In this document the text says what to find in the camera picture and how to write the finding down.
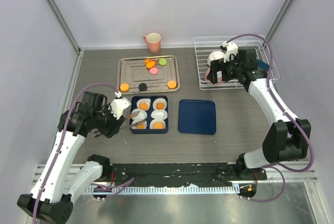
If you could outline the orange chip cookie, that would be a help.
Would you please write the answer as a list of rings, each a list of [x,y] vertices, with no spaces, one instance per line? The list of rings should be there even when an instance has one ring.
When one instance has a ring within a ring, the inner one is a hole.
[[[136,129],[146,129],[146,127],[147,127],[147,126],[146,126],[146,123],[145,123],[145,122],[136,125]]]

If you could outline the orange flower cookie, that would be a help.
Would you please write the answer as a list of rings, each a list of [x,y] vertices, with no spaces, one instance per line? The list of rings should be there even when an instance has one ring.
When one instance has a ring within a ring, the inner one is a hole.
[[[146,102],[141,102],[138,106],[141,110],[144,110],[144,111],[147,111],[149,106],[148,106],[148,103]]]

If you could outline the orange swirl cookie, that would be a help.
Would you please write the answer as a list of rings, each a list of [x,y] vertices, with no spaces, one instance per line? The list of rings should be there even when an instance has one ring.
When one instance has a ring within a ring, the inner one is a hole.
[[[164,103],[163,102],[158,102],[156,104],[156,109],[157,110],[164,110]]]

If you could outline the metal tongs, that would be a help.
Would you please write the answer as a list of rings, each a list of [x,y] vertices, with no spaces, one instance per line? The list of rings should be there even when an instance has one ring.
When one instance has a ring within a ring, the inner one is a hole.
[[[131,113],[128,116],[128,119],[131,120],[131,123],[125,126],[121,126],[120,129],[132,128],[136,127],[137,125],[143,124],[145,121],[145,114],[140,110],[135,110],[135,112]]]

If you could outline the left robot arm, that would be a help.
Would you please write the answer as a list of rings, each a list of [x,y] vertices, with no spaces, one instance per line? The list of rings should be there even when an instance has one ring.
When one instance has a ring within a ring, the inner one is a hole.
[[[81,92],[76,101],[61,115],[56,140],[45,168],[29,194],[21,194],[17,205],[33,221],[66,223],[74,204],[84,190],[95,180],[107,181],[111,175],[110,160],[91,155],[84,166],[71,179],[67,179],[74,157],[87,135],[97,130],[98,136],[116,135],[126,118],[123,115],[131,102],[116,92],[108,103],[105,95]]]

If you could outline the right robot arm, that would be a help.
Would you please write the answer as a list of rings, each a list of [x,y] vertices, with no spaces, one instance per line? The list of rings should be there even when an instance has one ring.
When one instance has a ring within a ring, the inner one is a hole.
[[[235,167],[236,175],[243,180],[249,179],[255,169],[280,165],[297,172],[283,164],[285,161],[301,160],[310,155],[308,165],[301,172],[310,169],[314,163],[314,151],[310,142],[311,124],[299,119],[287,107],[272,85],[266,70],[258,67],[254,50],[213,51],[207,63],[210,71],[207,79],[212,83],[232,79],[239,81],[245,90],[257,101],[270,129],[260,148],[241,154]]]

